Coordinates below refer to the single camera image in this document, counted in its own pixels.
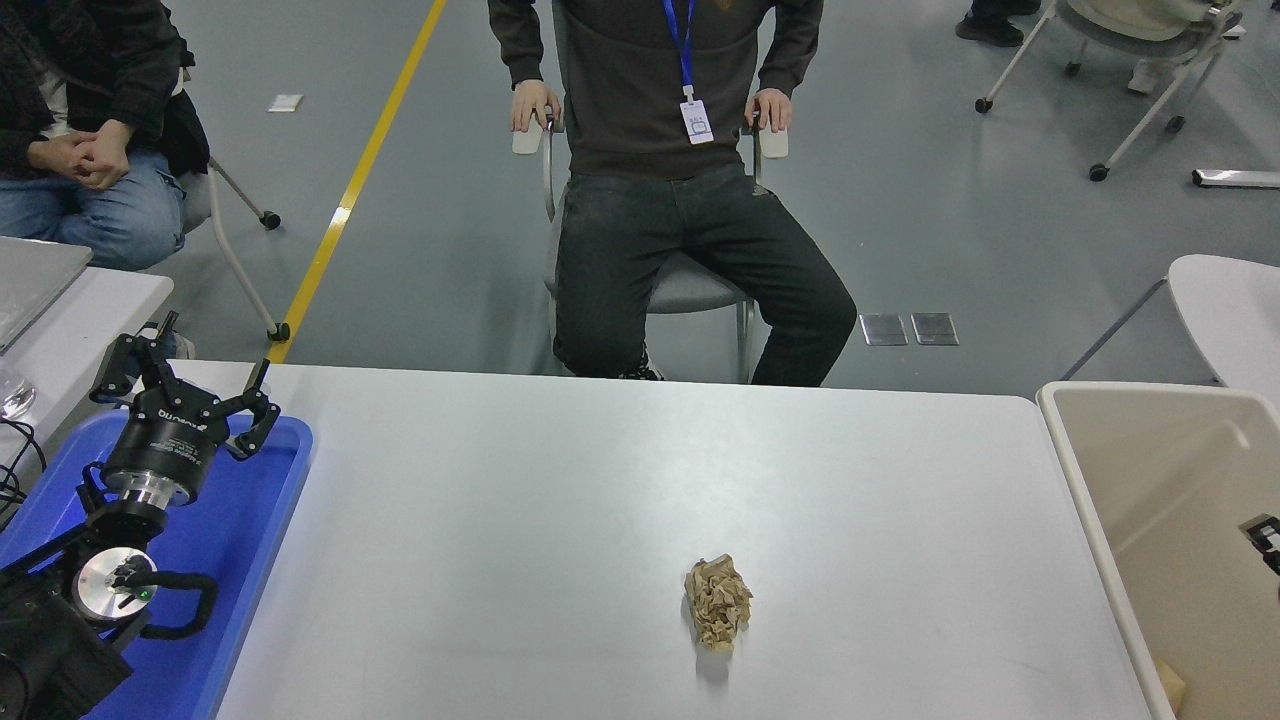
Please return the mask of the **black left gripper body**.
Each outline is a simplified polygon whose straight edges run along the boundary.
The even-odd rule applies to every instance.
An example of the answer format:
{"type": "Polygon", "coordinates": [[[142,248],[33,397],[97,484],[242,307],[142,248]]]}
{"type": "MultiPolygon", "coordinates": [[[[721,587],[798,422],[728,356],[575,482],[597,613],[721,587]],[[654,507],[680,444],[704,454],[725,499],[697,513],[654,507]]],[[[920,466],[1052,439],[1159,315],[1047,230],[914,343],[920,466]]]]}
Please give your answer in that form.
{"type": "Polygon", "coordinates": [[[218,446],[228,439],[224,416],[212,414],[219,397],[182,384],[173,404],[160,386],[143,389],[102,468],[102,483],[119,486],[129,474],[151,473],[179,486],[205,483],[218,446]]]}

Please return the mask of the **jacket person's left hand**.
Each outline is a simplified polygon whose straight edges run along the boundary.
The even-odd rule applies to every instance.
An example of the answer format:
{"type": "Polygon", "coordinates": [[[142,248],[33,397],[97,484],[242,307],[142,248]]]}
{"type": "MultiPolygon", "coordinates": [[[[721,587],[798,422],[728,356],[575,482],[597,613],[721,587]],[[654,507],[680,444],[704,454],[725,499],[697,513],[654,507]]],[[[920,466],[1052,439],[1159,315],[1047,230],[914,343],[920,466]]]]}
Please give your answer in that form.
{"type": "Polygon", "coordinates": [[[131,169],[127,149],[133,136],[133,126],[115,119],[82,135],[76,145],[74,177],[91,190],[111,188],[131,169]]]}

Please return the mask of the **jacket person's right hand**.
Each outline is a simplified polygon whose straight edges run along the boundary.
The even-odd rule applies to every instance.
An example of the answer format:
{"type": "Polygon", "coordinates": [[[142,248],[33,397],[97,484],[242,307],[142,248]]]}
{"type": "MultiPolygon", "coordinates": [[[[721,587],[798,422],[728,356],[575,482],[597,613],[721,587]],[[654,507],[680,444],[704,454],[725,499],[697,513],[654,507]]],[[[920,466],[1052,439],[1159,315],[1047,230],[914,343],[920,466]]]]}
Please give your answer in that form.
{"type": "Polygon", "coordinates": [[[83,182],[92,174],[90,156],[96,138],[96,133],[76,131],[37,140],[27,146],[26,161],[33,169],[83,182]]]}

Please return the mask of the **lanyard person's right hand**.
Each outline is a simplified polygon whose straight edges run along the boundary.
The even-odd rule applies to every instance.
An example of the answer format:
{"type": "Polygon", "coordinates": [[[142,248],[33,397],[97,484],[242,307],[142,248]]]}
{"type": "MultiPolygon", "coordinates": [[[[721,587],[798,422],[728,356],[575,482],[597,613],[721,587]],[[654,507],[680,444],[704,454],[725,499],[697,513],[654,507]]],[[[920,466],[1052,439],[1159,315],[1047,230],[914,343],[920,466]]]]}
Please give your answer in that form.
{"type": "Polygon", "coordinates": [[[561,100],[543,79],[522,79],[513,85],[509,129],[529,132],[531,126],[547,128],[562,120],[561,100]]]}

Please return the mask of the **lanyard person's left hand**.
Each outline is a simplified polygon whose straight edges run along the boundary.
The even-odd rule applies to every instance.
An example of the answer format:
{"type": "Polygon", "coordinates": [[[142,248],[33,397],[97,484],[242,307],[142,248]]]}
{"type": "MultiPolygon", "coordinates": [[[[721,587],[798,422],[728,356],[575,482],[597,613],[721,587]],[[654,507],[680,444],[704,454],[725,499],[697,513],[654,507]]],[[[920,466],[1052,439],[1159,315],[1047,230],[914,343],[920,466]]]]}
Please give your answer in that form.
{"type": "Polygon", "coordinates": [[[778,88],[760,88],[744,108],[744,124],[754,129],[786,132],[794,122],[791,97],[778,88]]]}

